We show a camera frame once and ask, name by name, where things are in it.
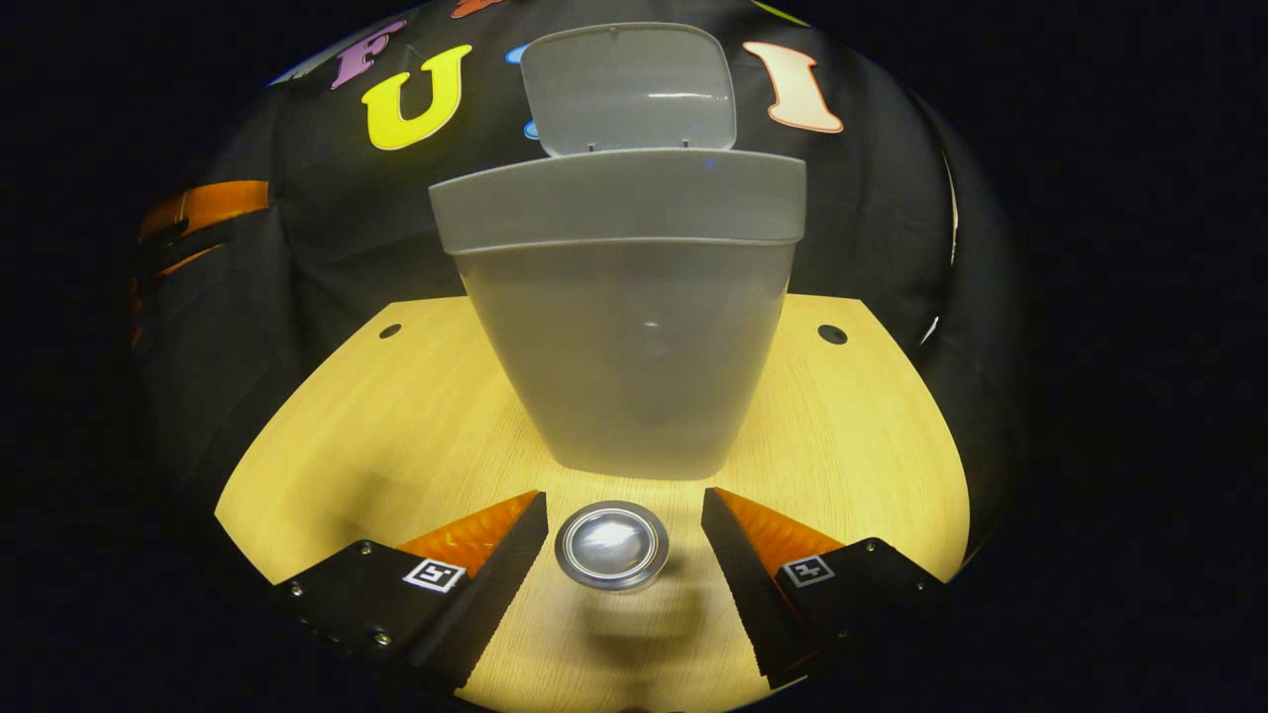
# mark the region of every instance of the round hole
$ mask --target round hole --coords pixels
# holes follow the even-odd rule
[[[846,332],[841,331],[841,327],[834,327],[832,325],[819,325],[819,336],[832,344],[844,344],[848,339]]]

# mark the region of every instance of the can lid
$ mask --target can lid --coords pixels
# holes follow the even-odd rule
[[[538,38],[520,58],[541,147],[730,148],[735,96],[721,44],[675,23],[619,23]]]
[[[616,500],[573,513],[555,538],[555,558],[569,577],[610,591],[654,577],[668,551],[664,525],[652,511]]]

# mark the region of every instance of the yellow letter u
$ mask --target yellow letter u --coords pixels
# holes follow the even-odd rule
[[[366,107],[370,143],[393,151],[440,131],[458,112],[463,95],[460,62],[470,51],[470,44],[459,44],[424,62],[422,71],[431,72],[431,105],[412,119],[401,117],[401,85],[410,79],[410,72],[385,79],[366,91],[361,104]]]

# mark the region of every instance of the light wood surface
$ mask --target light wood surface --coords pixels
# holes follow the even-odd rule
[[[848,341],[822,339],[823,324]],[[399,544],[540,488],[550,534],[456,695],[514,712],[700,713],[771,694],[700,528],[715,485],[846,544],[884,538],[943,581],[965,553],[964,472],[919,376],[861,302],[795,294],[730,457],[708,480],[558,466],[459,297],[391,304],[353,335],[260,433],[216,515],[278,582],[354,539]],[[663,520],[670,561],[652,586],[602,592],[559,570],[558,527],[600,500]]]

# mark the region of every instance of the tin can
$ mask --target tin can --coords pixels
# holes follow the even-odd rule
[[[650,510],[605,500],[573,513],[555,537],[564,573],[606,591],[642,589],[664,567],[670,537]]]

